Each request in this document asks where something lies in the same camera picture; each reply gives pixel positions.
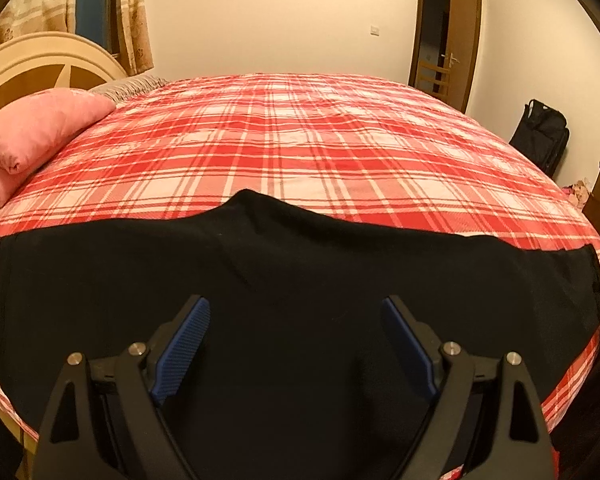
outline curtain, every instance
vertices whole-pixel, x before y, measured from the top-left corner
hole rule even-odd
[[[119,62],[129,75],[154,67],[144,0],[117,0]]]
[[[10,0],[0,13],[0,44],[42,30],[75,33],[75,0]]]

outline gray pillow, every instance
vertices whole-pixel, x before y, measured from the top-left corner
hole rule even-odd
[[[98,85],[90,91],[94,94],[104,95],[115,103],[121,103],[130,97],[161,88],[167,83],[166,79],[155,75],[139,74]]]

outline bed frame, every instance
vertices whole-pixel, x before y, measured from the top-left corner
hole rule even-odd
[[[34,32],[0,46],[0,108],[47,88],[80,88],[126,77],[102,47],[67,32]]]

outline blue gripper pad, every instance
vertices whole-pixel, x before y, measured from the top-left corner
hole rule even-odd
[[[211,321],[209,302],[200,298],[176,330],[155,364],[151,396],[158,405],[175,395]]]
[[[431,402],[439,390],[429,355],[390,298],[382,301],[380,316],[384,333],[409,384],[419,396]]]

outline silver screw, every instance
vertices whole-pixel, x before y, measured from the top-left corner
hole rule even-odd
[[[522,362],[522,357],[518,352],[509,352],[507,354],[507,362],[510,365],[518,366]]]
[[[71,365],[79,365],[82,362],[82,354],[80,352],[74,352],[66,359],[66,361]]]
[[[458,355],[462,351],[462,347],[453,341],[447,341],[442,345],[442,351],[447,355]]]
[[[144,343],[133,343],[129,347],[129,353],[133,356],[140,356],[146,352],[146,345]]]

